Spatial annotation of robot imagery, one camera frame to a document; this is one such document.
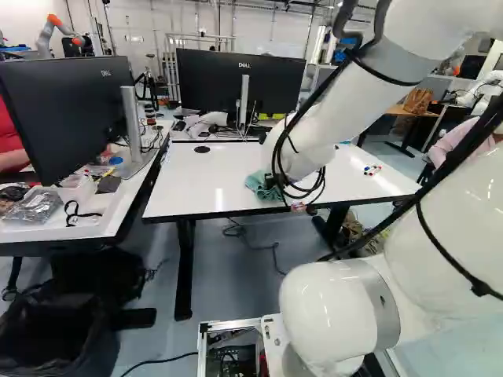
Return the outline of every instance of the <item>pink shirt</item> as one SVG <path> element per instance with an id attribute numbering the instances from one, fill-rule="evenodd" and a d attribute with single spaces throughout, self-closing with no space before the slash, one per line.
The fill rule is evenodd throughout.
<path id="1" fill-rule="evenodd" d="M 472 129 L 472 127 L 477 123 L 480 117 L 471 118 L 453 130 L 451 130 L 446 136 L 441 138 L 433 145 L 428 151 L 428 157 L 435 165 L 435 168 L 440 167 L 446 160 L 446 154 L 452 151 L 460 143 L 461 140 L 466 136 L 466 134 Z M 478 155 L 491 151 L 496 142 L 492 136 L 489 136 L 467 159 L 472 159 Z"/>

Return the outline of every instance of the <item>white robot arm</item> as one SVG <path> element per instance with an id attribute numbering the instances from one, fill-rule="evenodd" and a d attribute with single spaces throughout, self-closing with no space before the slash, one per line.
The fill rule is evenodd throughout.
<path id="1" fill-rule="evenodd" d="M 502 35 L 502 16 L 502 0 L 395 0 L 384 37 L 362 60 L 396 82 L 419 82 L 473 33 Z M 323 167 L 335 143 L 361 133 L 411 90 L 388 81 L 356 63 L 346 67 L 280 150 L 290 181 Z M 266 139 L 264 167 L 272 168 L 283 129 L 278 124 Z M 503 148 L 497 148 L 456 169 L 422 199 L 420 212 L 412 209 L 394 225 L 384 254 L 302 265 L 286 276 L 280 291 L 285 328 L 315 375 L 350 375 L 362 355 L 503 312 L 498 294 L 479 297 L 453 267 L 457 262 L 503 292 L 502 163 Z M 439 253 L 421 219 L 454 264 Z"/>
<path id="2" fill-rule="evenodd" d="M 490 98 L 499 96 L 501 92 L 503 92 L 503 71 L 491 71 L 476 81 L 464 96 L 456 98 L 456 104 L 470 108 L 478 101 L 472 115 L 481 115 L 486 110 Z"/>
<path id="3" fill-rule="evenodd" d="M 476 31 L 500 35 L 498 0 L 395 0 L 387 11 L 382 40 L 362 59 L 387 77 L 419 82 Z M 299 180 L 333 158 L 333 145 L 359 135 L 412 89 L 386 82 L 355 63 L 327 90 L 323 101 L 305 115 L 282 150 L 285 173 Z M 264 163 L 271 168 L 272 151 L 283 131 L 280 123 L 264 144 Z"/>

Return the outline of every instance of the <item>computer monitor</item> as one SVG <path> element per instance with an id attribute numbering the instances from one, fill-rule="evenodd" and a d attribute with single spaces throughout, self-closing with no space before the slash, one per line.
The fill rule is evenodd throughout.
<path id="1" fill-rule="evenodd" d="M 120 87 L 132 85 L 126 57 L 0 63 L 0 94 L 43 185 L 67 177 L 126 134 Z"/>
<path id="2" fill-rule="evenodd" d="M 249 75 L 248 111 L 296 109 L 306 61 L 291 57 L 177 49 L 182 107 L 235 112 L 242 75 Z"/>
<path id="3" fill-rule="evenodd" d="M 447 94 L 452 84 L 451 78 L 427 77 L 416 86 L 417 89 L 430 89 L 433 91 L 432 101 L 441 101 Z"/>
<path id="4" fill-rule="evenodd" d="M 461 64 L 460 74 L 462 79 L 477 80 L 480 70 L 486 61 L 485 56 L 467 55 Z"/>

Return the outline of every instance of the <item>person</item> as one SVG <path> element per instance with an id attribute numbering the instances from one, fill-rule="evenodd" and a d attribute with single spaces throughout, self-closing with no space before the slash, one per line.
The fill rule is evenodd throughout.
<path id="1" fill-rule="evenodd" d="M 470 118 L 464 121 L 459 126 L 452 129 L 446 134 L 446 136 L 439 139 L 435 145 L 433 145 L 428 151 L 428 157 L 435 165 L 435 169 L 438 169 L 443 162 L 446 160 L 447 153 L 451 152 L 460 143 L 461 140 L 466 136 L 466 134 L 472 129 L 472 127 L 479 120 L 479 116 L 475 118 Z M 483 153 L 491 151 L 494 146 L 503 141 L 503 124 L 501 124 L 491 136 L 489 136 L 473 153 L 468 159 L 472 159 L 475 156 L 482 155 Z"/>
<path id="2" fill-rule="evenodd" d="M 0 96 L 0 174 L 20 171 L 29 163 L 28 154 Z"/>

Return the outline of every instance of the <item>desk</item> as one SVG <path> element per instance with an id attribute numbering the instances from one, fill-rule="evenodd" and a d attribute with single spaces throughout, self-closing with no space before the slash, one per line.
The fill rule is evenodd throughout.
<path id="1" fill-rule="evenodd" d="M 181 254 L 174 309 L 176 320 L 192 316 L 192 264 L 197 220 L 290 211 L 282 201 L 257 199 L 255 193 L 244 185 L 245 178 L 261 167 L 260 144 L 207 143 L 211 151 L 205 154 L 194 152 L 197 145 L 204 144 L 171 145 L 143 214 L 146 223 L 177 223 Z M 363 175 L 364 167 L 370 163 L 383 166 L 374 177 Z M 309 187 L 315 176 L 311 174 L 299 185 Z M 339 145 L 336 158 L 327 165 L 326 189 L 312 205 L 313 208 L 332 208 L 328 224 L 319 217 L 313 222 L 325 240 L 331 243 L 349 206 L 405 199 L 419 188 L 416 182 L 362 149 Z M 307 197 L 304 203 L 309 203 L 316 195 L 315 192 Z"/>
<path id="2" fill-rule="evenodd" d="M 435 122 L 435 125 L 431 129 L 430 134 L 428 135 L 428 137 L 426 138 L 426 141 L 423 144 L 423 148 L 421 149 L 422 152 L 425 153 L 430 148 L 433 138 L 439 132 L 440 123 L 444 120 L 446 113 L 448 111 L 456 112 L 457 113 L 456 115 L 459 118 L 459 123 L 461 123 L 462 119 L 466 118 L 466 116 L 472 112 L 472 108 L 467 108 L 465 106 L 459 106 L 457 104 L 445 104 L 442 108 L 442 111 L 440 112 L 439 118 Z"/>
<path id="3" fill-rule="evenodd" d="M 59 208 L 43 225 L 18 225 L 0 221 L 0 255 L 46 256 L 42 249 L 62 247 L 65 241 L 93 240 L 104 243 L 116 237 L 123 221 L 133 207 L 137 194 L 149 181 L 154 180 L 158 171 L 152 169 L 160 165 L 160 157 L 167 148 L 165 137 L 160 151 L 142 170 L 132 178 L 122 181 L 115 193 L 94 195 L 88 203 L 81 205 L 81 212 L 102 211 L 103 217 L 96 225 L 66 227 L 66 213 Z"/>
<path id="4" fill-rule="evenodd" d="M 414 114 L 413 112 L 408 112 L 403 108 L 403 104 L 395 104 L 391 106 L 384 114 L 386 115 L 396 115 L 396 116 L 425 116 L 430 118 L 436 118 L 439 114 L 434 112 L 425 112 L 424 114 Z"/>
<path id="5" fill-rule="evenodd" d="M 279 120 L 261 120 L 259 123 L 256 125 L 251 125 L 251 126 L 263 126 L 263 127 L 268 127 L 268 128 L 273 128 L 274 126 L 277 125 L 277 123 L 280 122 Z M 172 121 L 170 120 L 163 120 L 163 119 L 157 119 L 157 124 L 164 126 L 164 128 L 168 128 L 171 130 L 171 127 L 173 126 Z M 170 131 L 170 137 L 171 140 L 174 142 L 202 142 L 202 141 L 228 141 L 228 140 L 240 140 L 240 137 L 237 134 L 211 134 L 206 137 L 202 136 L 192 136 L 189 133 L 186 132 L 186 128 L 183 131 L 175 131 L 171 130 Z M 259 141 L 259 137 L 257 136 L 250 136 L 247 135 L 246 137 L 247 141 Z"/>
<path id="6" fill-rule="evenodd" d="M 84 212 L 99 210 L 103 213 L 98 224 L 67 228 L 64 208 L 58 209 L 43 225 L 13 225 L 0 221 L 0 255 L 14 257 L 6 294 L 17 290 L 17 277 L 24 256 L 49 257 L 75 252 L 75 249 L 88 251 L 104 243 L 123 240 L 133 225 L 143 195 L 148 193 L 157 178 L 160 160 L 169 144 L 167 135 L 166 130 L 163 132 L 164 142 L 152 160 L 132 178 L 122 181 L 116 192 L 94 195 L 89 203 L 81 206 Z M 146 133 L 144 142 L 149 137 L 153 135 Z"/>
<path id="7" fill-rule="evenodd" d="M 393 116 L 413 116 L 413 117 L 425 117 L 425 118 L 438 118 L 440 115 L 435 114 L 434 112 L 425 112 L 424 114 L 414 114 L 412 112 L 408 112 L 403 108 L 402 104 L 395 104 L 391 106 L 385 113 L 384 115 L 393 115 Z M 390 147 L 399 150 L 401 153 L 404 155 L 414 158 L 414 154 L 409 152 L 407 150 L 407 147 L 409 146 L 410 141 L 412 140 L 414 136 L 414 131 L 416 127 L 415 125 L 412 125 L 409 130 L 407 131 L 405 137 L 403 138 L 402 144 L 401 145 L 395 145 L 391 143 L 390 141 L 385 141 L 384 143 L 386 145 L 389 145 Z M 363 142 L 365 141 L 365 138 L 367 137 L 368 129 L 363 131 L 360 134 L 360 137 L 358 138 L 357 146 L 361 147 L 363 145 Z"/>

